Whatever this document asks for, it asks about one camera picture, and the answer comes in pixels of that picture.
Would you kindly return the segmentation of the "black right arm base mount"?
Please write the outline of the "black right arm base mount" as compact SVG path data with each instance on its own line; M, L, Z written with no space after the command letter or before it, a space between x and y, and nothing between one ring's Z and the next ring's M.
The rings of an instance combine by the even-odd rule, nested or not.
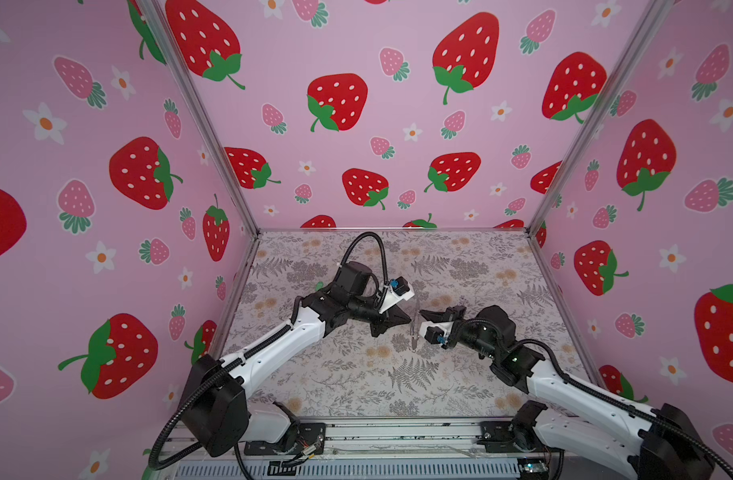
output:
M488 453L532 453L542 451L544 444L536 434L538 417L548 409L546 404L530 400L511 420L489 420L480 423L481 436L476 444Z

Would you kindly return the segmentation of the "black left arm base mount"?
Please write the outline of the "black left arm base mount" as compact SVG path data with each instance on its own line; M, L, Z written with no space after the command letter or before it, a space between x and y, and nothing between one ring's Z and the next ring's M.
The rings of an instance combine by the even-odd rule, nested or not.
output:
M304 422L280 402L251 407L248 430L240 442L248 456L292 456L290 463L322 454L326 423Z

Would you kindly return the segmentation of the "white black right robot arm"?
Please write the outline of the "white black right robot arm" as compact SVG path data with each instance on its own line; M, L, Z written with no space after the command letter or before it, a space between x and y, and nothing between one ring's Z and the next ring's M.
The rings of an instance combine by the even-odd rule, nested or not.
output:
M430 344L474 350L491 360L498 380L532 396L512 428L522 450L540 442L628 479L709 479L716 469L733 479L733 466L702 442L682 410L652 408L568 374L546 343L518 340L502 308L487 307L476 318L462 307L421 315Z

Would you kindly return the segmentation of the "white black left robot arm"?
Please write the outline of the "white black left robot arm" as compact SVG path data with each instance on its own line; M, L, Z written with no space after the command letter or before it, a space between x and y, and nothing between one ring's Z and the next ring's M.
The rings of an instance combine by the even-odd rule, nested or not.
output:
M178 409L148 454L148 469L164 470L200 449L222 456L243 443L312 454L314 444L304 439L288 407L276 402L252 408L248 400L288 360L350 320L369 324L374 337L411 323L399 304L414 295L405 278L377 277L344 256L332 282L294 300L290 319L238 352L220 359L205 355L192 366Z

